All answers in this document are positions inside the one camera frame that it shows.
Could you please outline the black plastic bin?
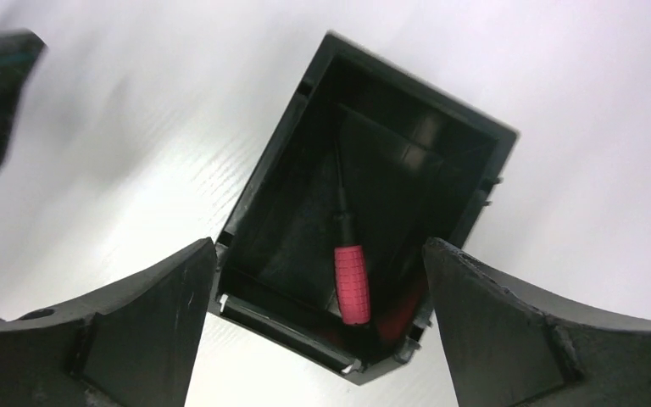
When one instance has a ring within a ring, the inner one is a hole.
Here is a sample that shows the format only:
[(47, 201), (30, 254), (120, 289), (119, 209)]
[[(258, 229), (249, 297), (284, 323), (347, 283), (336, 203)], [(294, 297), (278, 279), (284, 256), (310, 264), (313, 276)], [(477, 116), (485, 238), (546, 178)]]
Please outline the black plastic bin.
[[(422, 249), (462, 247), (517, 133), (330, 32), (218, 236), (210, 310), (357, 385), (407, 365), (433, 305)], [(370, 321), (340, 316), (344, 186)]]

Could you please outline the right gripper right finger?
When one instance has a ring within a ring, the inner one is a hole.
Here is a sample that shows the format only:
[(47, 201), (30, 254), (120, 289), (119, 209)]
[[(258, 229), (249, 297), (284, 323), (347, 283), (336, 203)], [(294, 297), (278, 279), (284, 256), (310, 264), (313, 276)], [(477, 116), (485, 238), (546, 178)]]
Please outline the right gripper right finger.
[(497, 270), (439, 238), (423, 248), (461, 406), (651, 406), (651, 320)]

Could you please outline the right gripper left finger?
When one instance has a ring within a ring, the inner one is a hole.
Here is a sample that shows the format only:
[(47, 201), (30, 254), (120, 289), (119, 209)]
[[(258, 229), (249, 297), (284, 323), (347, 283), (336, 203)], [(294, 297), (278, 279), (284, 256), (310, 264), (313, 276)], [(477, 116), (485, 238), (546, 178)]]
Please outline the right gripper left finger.
[(204, 238), (90, 293), (0, 320), (0, 406), (182, 406), (215, 268)]

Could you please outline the red handled screwdriver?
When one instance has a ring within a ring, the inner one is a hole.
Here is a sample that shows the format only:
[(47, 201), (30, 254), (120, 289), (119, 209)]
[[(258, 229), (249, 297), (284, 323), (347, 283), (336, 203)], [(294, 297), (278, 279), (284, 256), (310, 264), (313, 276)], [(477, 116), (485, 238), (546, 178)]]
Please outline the red handled screwdriver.
[(370, 323), (370, 286), (363, 247), (355, 230), (355, 216), (349, 208), (344, 185), (340, 143), (334, 141), (337, 170), (337, 244), (334, 247), (334, 271), (338, 307), (342, 322), (348, 326)]

